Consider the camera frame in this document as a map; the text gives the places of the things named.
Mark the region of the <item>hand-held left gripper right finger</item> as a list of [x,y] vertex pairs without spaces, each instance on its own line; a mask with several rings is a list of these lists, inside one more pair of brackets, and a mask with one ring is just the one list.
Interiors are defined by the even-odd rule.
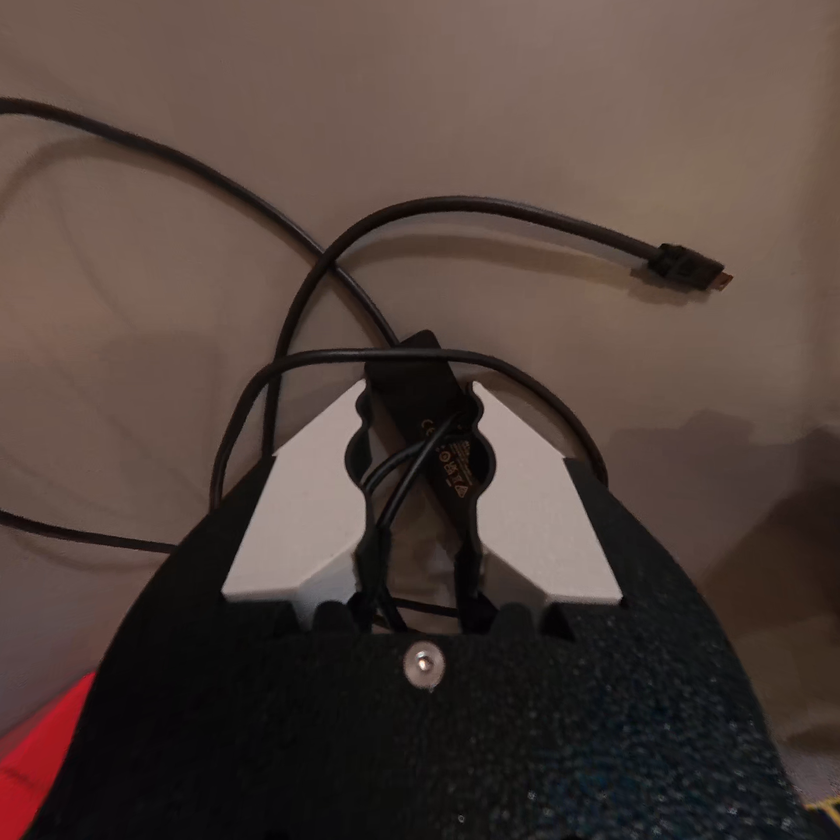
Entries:
[[537,628],[555,606],[620,607],[624,594],[573,481],[566,457],[477,381],[471,433],[485,469],[456,555],[464,634],[486,634],[505,606]]

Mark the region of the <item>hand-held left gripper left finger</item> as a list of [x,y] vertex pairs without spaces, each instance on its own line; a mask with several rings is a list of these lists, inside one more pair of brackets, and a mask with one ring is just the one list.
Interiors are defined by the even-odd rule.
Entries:
[[346,604],[361,588],[372,417],[360,379],[278,448],[222,586],[227,602],[287,602],[310,629],[321,604]]

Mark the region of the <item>red plastic bin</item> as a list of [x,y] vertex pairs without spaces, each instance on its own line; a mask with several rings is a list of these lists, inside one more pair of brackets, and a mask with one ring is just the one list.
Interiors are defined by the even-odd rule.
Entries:
[[2,736],[1,838],[28,830],[67,755],[95,679],[89,672],[6,736]]

